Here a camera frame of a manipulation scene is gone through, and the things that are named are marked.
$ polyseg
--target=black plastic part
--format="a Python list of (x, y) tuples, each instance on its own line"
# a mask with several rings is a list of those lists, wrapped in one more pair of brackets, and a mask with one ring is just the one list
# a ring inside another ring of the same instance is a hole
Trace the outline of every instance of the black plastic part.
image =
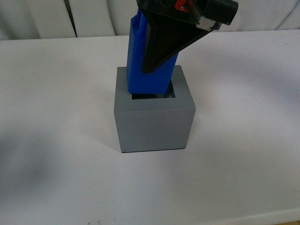
[[(177, 0), (136, 0), (148, 21), (142, 72), (151, 74), (176, 53), (201, 39), (210, 31), (196, 28), (200, 18), (195, 13), (175, 9)], [(238, 10), (233, 0), (190, 0), (193, 10), (216, 21), (212, 29), (222, 23), (231, 24)]]
[(142, 10), (148, 21), (143, 73), (152, 73), (176, 53), (204, 37), (209, 31), (195, 25)]
[(197, 4), (203, 9), (203, 16), (226, 25), (231, 24), (239, 7), (239, 4), (232, 0), (198, 1)]

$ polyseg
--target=box top face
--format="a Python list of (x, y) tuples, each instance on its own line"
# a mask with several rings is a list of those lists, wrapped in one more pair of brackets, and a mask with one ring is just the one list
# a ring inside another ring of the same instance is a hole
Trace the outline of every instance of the box top face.
[(173, 98), (132, 99), (128, 92), (126, 67), (118, 67), (114, 113), (195, 109), (181, 66), (175, 66), (172, 85), (175, 94)]

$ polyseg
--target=robotic arm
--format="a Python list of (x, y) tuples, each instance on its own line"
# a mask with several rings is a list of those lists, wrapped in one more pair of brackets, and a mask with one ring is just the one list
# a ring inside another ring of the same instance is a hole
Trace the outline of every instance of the robotic arm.
[(127, 59), (131, 94), (165, 94), (178, 52), (229, 25), (238, 10), (233, 0), (137, 0)]
[(233, 0), (137, 0), (148, 21), (142, 71), (153, 73), (163, 63), (222, 24), (238, 10)]

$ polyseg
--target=square hole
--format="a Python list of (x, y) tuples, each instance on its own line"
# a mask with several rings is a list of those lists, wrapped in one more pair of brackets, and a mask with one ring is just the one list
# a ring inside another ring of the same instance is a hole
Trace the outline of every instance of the square hole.
[(172, 81), (170, 81), (168, 90), (165, 94), (132, 94), (132, 99), (152, 99), (152, 98), (175, 98)]

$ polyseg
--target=red component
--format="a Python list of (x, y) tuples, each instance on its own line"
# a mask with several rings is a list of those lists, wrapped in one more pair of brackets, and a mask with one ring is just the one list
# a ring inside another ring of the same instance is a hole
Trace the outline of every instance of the red component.
[(185, 12), (188, 13), (188, 8), (186, 6), (186, 0), (177, 0), (176, 4), (175, 4), (175, 9), (179, 10), (181, 12)]

